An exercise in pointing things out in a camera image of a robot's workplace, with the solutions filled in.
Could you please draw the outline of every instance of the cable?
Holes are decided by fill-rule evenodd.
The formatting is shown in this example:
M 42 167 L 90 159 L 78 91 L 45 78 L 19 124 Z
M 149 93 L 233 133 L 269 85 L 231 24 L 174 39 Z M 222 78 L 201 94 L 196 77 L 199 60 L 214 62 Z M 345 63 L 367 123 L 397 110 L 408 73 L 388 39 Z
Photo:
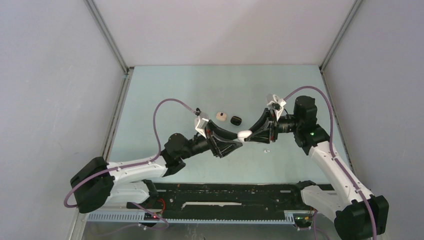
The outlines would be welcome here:
M 317 213 L 318 211 L 315 210 L 315 212 L 313 213 L 313 220 L 312 220 L 312 224 L 313 224 L 313 236 L 315 237 L 315 240 L 317 240 L 317 226 L 315 225 L 315 223 L 317 222 Z
M 161 203 L 162 203 L 162 205 L 163 205 L 162 210 L 161 210 L 161 211 L 159 211 L 159 213 L 160 213 L 160 214 L 164 214 L 165 207 L 166 207 L 165 201 L 164 201 L 162 198 L 159 198 L 157 201 L 158 201 L 158 202 L 161 202 Z
M 165 103 L 165 102 L 169 102 L 169 101 L 173 101 L 173 102 L 177 102 L 177 103 L 180 103 L 181 105 L 183 105 L 186 109 L 188 109 L 190 112 L 192 112 L 193 114 L 196 114 L 197 112 L 195 111 L 195 110 L 193 110 L 191 107 L 189 107 L 187 104 L 185 104 L 184 102 L 182 102 L 182 101 L 180 101 L 180 100 L 178 100 L 178 99 L 175 99 L 175 98 L 167 98 L 167 99 L 164 99 L 164 100 L 162 100 L 161 102 L 159 102 L 159 104 L 156 106 L 156 108 L 154 109 L 154 112 L 153 112 L 153 131 L 154 131 L 154 136 L 156 137 L 156 141 L 157 141 L 157 145 L 158 145 L 158 151 L 157 151 L 157 154 L 154 156 L 154 158 L 152 158 L 151 160 L 148 160 L 148 161 L 144 161 L 144 162 L 138 162 L 138 163 L 133 163 L 133 164 L 127 164 L 127 165 L 123 165 L 123 166 L 121 166 L 120 168 L 121 169 L 126 169 L 126 168 L 132 168 L 132 167 L 137 167 L 137 166 L 141 166 L 141 165 L 145 165 L 145 164 L 148 164 L 149 162 L 154 162 L 154 161 L 156 161 L 156 159 L 158 159 L 159 158 L 159 156 L 161 155 L 161 141 L 159 140 L 159 136 L 158 136 L 158 132 L 157 132 L 157 130 L 156 130 L 156 113 L 158 112 L 158 109 L 159 109 L 159 107 L 163 104 L 163 103 Z M 105 173 L 108 173 L 108 172 L 112 172 L 112 171 L 115 171 L 115 170 L 117 170 L 118 169 L 118 167 L 116 166 L 116 167 L 112 167 L 112 168 L 109 168 L 109 169 L 105 169 L 105 170 L 102 170 L 102 171 L 99 171 L 99 172 L 97 172 L 97 173 L 95 173 L 95 174 L 93 174 L 93 175 L 91 175 L 91 176 L 89 176 L 89 177 L 87 177 L 87 178 L 85 178 L 84 180 L 82 180 L 80 183 L 78 183 L 75 187 L 73 187 L 72 189 L 71 189 L 71 191 L 69 191 L 68 192 L 68 194 L 66 195 L 66 197 L 65 197 L 65 199 L 63 200 L 63 205 L 66 207 L 66 208 L 76 208 L 77 207 L 77 204 L 74 204 L 74 205 L 70 205 L 70 204 L 68 204 L 68 200 L 69 200 L 69 198 L 72 196 L 72 194 L 78 189 L 78 188 L 80 188 L 82 185 L 84 185 L 86 182 L 88 182 L 88 181 L 90 181 L 90 180 L 92 180 L 93 178 L 95 178 L 95 177 L 97 177 L 97 176 L 100 176 L 100 175 L 102 175 L 102 174 L 105 174 Z M 164 219 L 164 218 L 162 218 L 161 216 L 159 216 L 159 215 L 157 215 L 157 214 L 155 214 L 155 213 L 153 213 L 153 212 L 151 212 L 151 211 L 148 211 L 147 209 L 145 209 L 144 207 L 142 207 L 142 206 L 140 206 L 139 204 L 137 204 L 137 203 L 135 203 L 135 202 L 133 202 L 133 204 L 135 205 L 135 206 L 137 206 L 139 209 L 141 209 L 141 210 L 143 210 L 143 211 L 145 211 L 146 213 L 149 213 L 149 214 L 151 214 L 151 215 L 154 215 L 154 216 L 157 216 L 160 220 L 162 220 L 162 221 L 164 221 L 165 223 L 166 223 L 166 227 L 165 228 L 167 228 L 168 226 L 169 226 L 169 223 Z M 103 235 L 102 234 L 102 236 L 106 236 L 106 235 L 109 235 L 109 234 L 113 234 L 113 233 L 116 233 L 116 232 L 118 232 L 118 231 L 120 231 L 120 230 L 122 230 L 122 229 L 126 229 L 126 228 L 129 228 L 129 227 L 134 227 L 134 226 L 138 226 L 139 224 L 138 223 L 135 223 L 135 224 L 130 224 L 130 225 L 127 225 L 127 226 L 124 226 L 124 227 L 121 227 L 121 228 L 119 228 L 118 230 L 115 230 L 115 231 L 113 231 L 113 232 L 111 232 L 111 233 L 106 233 L 105 235 Z M 165 229 L 165 228 L 152 228 L 152 227 L 147 227 L 147 228 L 149 228 L 149 229 L 152 229 L 152 230 L 162 230 L 162 229 Z
M 322 233 L 328 240 L 330 240 L 329 235 L 324 230 L 322 230 L 321 228 L 318 228 L 318 227 L 315 227 L 314 229 L 317 230 L 318 232 Z
M 289 99 L 291 96 L 293 96 L 295 93 L 299 92 L 302 89 L 313 89 L 315 91 L 317 91 L 319 94 L 321 94 L 321 96 L 324 98 L 325 103 L 327 104 L 328 107 L 328 112 L 330 114 L 330 141 L 329 141 L 329 148 L 330 148 L 330 152 L 331 152 L 331 156 L 333 157 L 334 161 L 337 163 L 337 165 L 341 168 L 341 170 L 344 172 L 344 174 L 349 178 L 349 180 L 352 182 L 353 186 L 355 187 L 356 190 L 358 190 L 358 194 L 361 196 L 363 202 L 365 203 L 366 209 L 368 210 L 368 214 L 369 214 L 369 218 L 371 220 L 371 227 L 372 227 L 372 240 L 377 240 L 377 227 L 376 227 L 376 220 L 374 219 L 374 214 L 373 214 L 373 210 L 371 209 L 370 204 L 368 203 L 367 198 L 365 197 L 364 193 L 359 190 L 360 187 L 358 186 L 358 184 L 354 181 L 354 179 L 352 178 L 352 176 L 348 173 L 348 171 L 346 170 L 346 168 L 342 165 L 342 163 L 340 163 L 339 159 L 336 157 L 336 154 L 334 153 L 334 149 L 333 149 L 333 112 L 331 109 L 331 105 L 329 100 L 327 99 L 326 95 L 323 93 L 323 91 L 319 90 L 318 88 L 314 87 L 314 86 L 301 86 L 298 89 L 292 91 L 288 96 L 286 96 L 284 98 L 284 101 L 287 101 L 287 99 Z

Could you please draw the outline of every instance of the metal frame edge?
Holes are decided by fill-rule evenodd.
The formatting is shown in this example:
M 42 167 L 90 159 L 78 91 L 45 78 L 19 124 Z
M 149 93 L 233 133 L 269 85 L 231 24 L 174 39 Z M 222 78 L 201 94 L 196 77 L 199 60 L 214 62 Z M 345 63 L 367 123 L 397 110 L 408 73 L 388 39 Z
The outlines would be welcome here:
M 349 14 L 347 14 L 346 19 L 344 20 L 343 24 L 341 25 L 340 30 L 338 31 L 337 35 L 334 38 L 334 41 L 331 44 L 330 49 L 328 50 L 327 54 L 325 55 L 324 59 L 322 60 L 321 65 L 319 66 L 319 69 L 323 73 L 325 69 L 327 68 L 327 65 L 329 64 L 331 58 L 333 57 L 337 47 L 339 46 L 343 36 L 345 35 L 347 29 L 352 23 L 352 20 L 357 15 L 359 8 L 361 7 L 364 0 L 355 0 L 355 2 L 352 5 L 352 8 L 349 11 Z
M 108 26 L 105 23 L 105 20 L 103 19 L 102 15 L 100 14 L 99 9 L 97 8 L 97 5 L 95 3 L 95 0 L 84 0 L 88 10 L 90 11 L 92 17 L 94 18 L 95 23 L 98 26 L 98 29 L 100 30 L 101 34 L 104 37 L 104 40 L 107 42 L 107 45 L 109 45 L 110 49 L 113 52 L 113 55 L 115 56 L 116 60 L 118 61 L 119 65 L 121 66 L 123 72 L 126 74 L 128 73 L 128 65 L 125 63 L 124 58 L 122 57 L 121 52 L 119 51 L 119 48 L 112 37 L 111 32 L 108 29 Z
M 333 111 L 335 125 L 337 126 L 338 132 L 340 133 L 341 143 L 343 144 L 344 151 L 346 152 L 347 161 L 349 162 L 350 169 L 355 174 L 355 168 L 354 168 L 354 165 L 352 164 L 351 156 L 349 155 L 349 150 L 348 150 L 348 146 L 346 145 L 345 136 L 343 136 L 343 131 L 339 124 L 339 116 L 337 114 L 336 107 L 333 104 L 333 98 L 329 90 L 329 86 L 327 85 L 325 74 L 323 72 L 321 72 L 321 78 L 322 78 L 322 82 L 324 83 L 325 91 L 327 92 L 327 95 L 328 95 L 328 101 L 330 102 L 331 109 Z
M 106 160 L 109 157 L 110 149 L 113 144 L 113 140 L 115 137 L 116 128 L 119 123 L 119 116 L 121 115 L 125 98 L 127 96 L 128 87 L 130 85 L 130 80 L 133 75 L 133 68 L 129 69 L 128 74 L 125 74 L 121 87 L 119 89 L 118 98 L 114 107 L 113 115 L 111 117 L 109 128 L 107 134 L 105 136 L 103 149 L 101 155 Z M 84 229 L 86 227 L 87 218 L 89 214 L 82 214 L 78 212 L 78 209 L 75 210 L 71 227 L 69 228 L 67 234 L 67 240 L 81 240 L 83 238 Z

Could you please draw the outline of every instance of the white object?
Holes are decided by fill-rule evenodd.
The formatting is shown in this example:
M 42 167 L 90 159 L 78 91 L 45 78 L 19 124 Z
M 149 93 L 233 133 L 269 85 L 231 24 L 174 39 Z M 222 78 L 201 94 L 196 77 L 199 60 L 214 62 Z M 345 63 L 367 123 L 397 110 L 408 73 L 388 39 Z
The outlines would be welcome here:
M 201 112 L 194 120 L 194 129 L 206 138 L 205 127 L 209 122 L 208 114 Z
M 251 130 L 243 130 L 243 131 L 239 131 L 237 133 L 237 138 L 241 143 L 245 142 L 245 138 L 249 137 L 250 135 L 252 135 L 252 131 Z
M 241 206 L 241 202 L 216 202 L 216 201 L 187 201 L 182 204 L 181 209 L 183 209 L 185 206 L 188 205 L 195 205 L 195 206 Z
M 126 162 L 109 162 L 108 169 L 118 167 L 117 170 L 110 171 L 109 174 L 115 177 L 110 196 L 104 203 L 116 204 L 135 202 L 142 203 L 149 197 L 149 189 L 142 180 L 163 177 L 167 172 L 166 162 L 159 156 L 154 162 L 140 166 L 120 168 L 121 166 L 143 163 L 153 159 L 153 156 Z
M 216 119 L 224 122 L 227 119 L 227 114 L 225 112 L 218 112 L 216 114 Z
M 336 155 L 335 158 L 340 161 L 353 180 L 358 184 L 359 189 L 363 192 L 366 199 L 370 199 L 370 195 L 373 193 L 353 174 L 351 169 L 338 154 L 334 145 L 333 149 Z M 315 208 L 334 222 L 336 211 L 342 211 L 345 207 L 351 205 L 353 200 L 362 202 L 363 199 L 355 189 L 353 183 L 349 180 L 348 176 L 346 176 L 336 161 L 333 160 L 330 154 L 330 143 L 328 141 L 320 142 L 316 147 L 311 147 L 309 156 L 311 156 L 318 167 L 324 172 L 337 195 L 329 195 L 318 186 L 308 186 L 301 191 L 302 200 L 306 205 Z
M 281 114 L 284 110 L 284 105 L 286 105 L 286 101 L 282 99 L 281 97 L 275 95 L 275 94 L 268 94 L 266 96 L 266 106 L 268 106 L 269 109 L 274 110 L 277 121 L 280 119 Z

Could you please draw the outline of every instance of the small white piece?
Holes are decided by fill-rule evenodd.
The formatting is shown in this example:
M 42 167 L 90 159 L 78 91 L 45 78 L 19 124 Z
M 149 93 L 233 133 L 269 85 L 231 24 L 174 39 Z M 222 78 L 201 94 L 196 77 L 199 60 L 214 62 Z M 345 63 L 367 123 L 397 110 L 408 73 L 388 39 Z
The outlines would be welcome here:
M 245 138 L 249 137 L 250 135 L 252 135 L 252 131 L 251 130 L 243 130 L 243 131 L 239 131 L 237 133 L 237 138 L 241 143 L 245 142 Z
M 225 112 L 218 112 L 216 114 L 216 119 L 218 119 L 219 121 L 224 122 L 227 119 L 227 114 Z
M 281 97 L 275 94 L 268 94 L 268 96 L 266 96 L 266 102 L 267 102 L 266 106 L 274 110 L 277 117 L 277 121 L 278 121 L 281 117 L 281 114 L 283 113 L 284 105 L 286 105 L 286 101 L 284 101 L 284 99 L 282 99 Z
M 204 112 L 201 112 L 194 120 L 194 129 L 205 138 L 206 138 L 205 127 L 208 124 L 208 122 L 209 122 L 209 116 Z

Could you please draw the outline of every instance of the white cable tray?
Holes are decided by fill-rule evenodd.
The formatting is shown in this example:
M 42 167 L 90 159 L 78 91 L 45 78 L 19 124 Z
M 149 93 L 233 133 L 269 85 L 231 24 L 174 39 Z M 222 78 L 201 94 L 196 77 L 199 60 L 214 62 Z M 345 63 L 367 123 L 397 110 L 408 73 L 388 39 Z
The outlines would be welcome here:
M 144 212 L 133 211 L 94 211 L 88 216 L 88 222 L 114 223 L 157 223 L 157 220 L 144 219 Z M 220 220 L 220 219 L 167 219 L 175 224 L 295 224 L 292 213 L 286 213 L 279 220 Z

